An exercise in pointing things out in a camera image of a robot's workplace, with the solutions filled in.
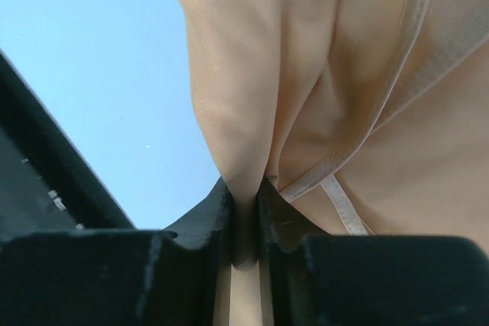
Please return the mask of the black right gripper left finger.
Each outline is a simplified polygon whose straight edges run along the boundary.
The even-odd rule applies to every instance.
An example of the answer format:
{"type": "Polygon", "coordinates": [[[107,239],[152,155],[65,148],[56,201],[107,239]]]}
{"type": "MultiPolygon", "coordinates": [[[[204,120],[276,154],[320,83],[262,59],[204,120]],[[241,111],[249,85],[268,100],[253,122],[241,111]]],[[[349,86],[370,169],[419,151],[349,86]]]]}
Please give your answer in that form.
{"type": "Polygon", "coordinates": [[[163,230],[44,231],[1,244],[3,325],[227,325],[222,180],[163,230]]]}

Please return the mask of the peach satin napkin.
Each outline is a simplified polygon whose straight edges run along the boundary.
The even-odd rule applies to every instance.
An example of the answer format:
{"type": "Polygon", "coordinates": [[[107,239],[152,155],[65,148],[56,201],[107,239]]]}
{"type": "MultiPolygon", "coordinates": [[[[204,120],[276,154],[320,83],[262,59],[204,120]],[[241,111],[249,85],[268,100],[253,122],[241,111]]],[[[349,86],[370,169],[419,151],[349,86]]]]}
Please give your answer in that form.
{"type": "Polygon", "coordinates": [[[179,0],[203,137],[236,208],[230,322],[260,325],[264,176],[332,234],[488,247],[488,0],[179,0]]]}

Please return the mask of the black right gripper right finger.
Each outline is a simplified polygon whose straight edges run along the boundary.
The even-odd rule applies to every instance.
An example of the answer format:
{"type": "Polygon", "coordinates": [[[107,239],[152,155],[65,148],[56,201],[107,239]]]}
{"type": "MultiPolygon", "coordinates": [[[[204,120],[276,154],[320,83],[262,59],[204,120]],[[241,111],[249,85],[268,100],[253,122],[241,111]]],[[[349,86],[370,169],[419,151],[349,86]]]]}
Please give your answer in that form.
{"type": "Polygon", "coordinates": [[[450,236],[332,235],[257,193],[265,325],[486,325],[488,259],[450,236]]]}

